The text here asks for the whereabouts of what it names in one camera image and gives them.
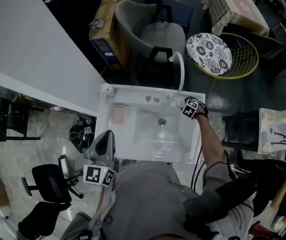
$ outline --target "checkered tablecloth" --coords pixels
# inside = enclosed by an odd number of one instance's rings
[[[203,9],[209,10],[212,33],[220,33],[229,23],[247,28],[251,32],[268,36],[269,26],[252,0],[201,0]]]

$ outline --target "black and white patterned plate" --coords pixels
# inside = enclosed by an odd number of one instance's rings
[[[232,66],[232,54],[227,44],[211,33],[199,33],[186,42],[188,55],[206,72],[218,76]]]

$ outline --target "soap bar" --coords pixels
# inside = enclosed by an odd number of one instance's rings
[[[269,145],[266,145],[266,144],[262,145],[262,153],[263,154],[269,153],[269,150],[270,150]]]
[[[112,109],[111,123],[121,125],[124,123],[125,107],[121,105],[115,105]]]
[[[275,117],[274,117],[274,114],[272,114],[272,113],[267,113],[267,114],[266,114],[266,119],[267,119],[267,120],[273,121],[274,118],[275,118]]]

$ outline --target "black stool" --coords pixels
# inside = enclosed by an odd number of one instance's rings
[[[259,110],[223,116],[225,138],[222,145],[229,148],[258,151]]]
[[[41,108],[11,102],[6,98],[0,97],[0,142],[6,142],[7,140],[33,141],[41,139],[41,137],[27,137],[30,110],[44,111]],[[23,137],[7,136],[7,129],[12,129],[23,134]]]

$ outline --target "white sink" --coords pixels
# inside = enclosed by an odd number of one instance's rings
[[[205,94],[182,91],[169,103],[175,90],[111,85],[101,93],[95,137],[106,130],[115,135],[115,156],[120,159],[195,164],[201,147],[196,120],[181,114],[177,101]]]

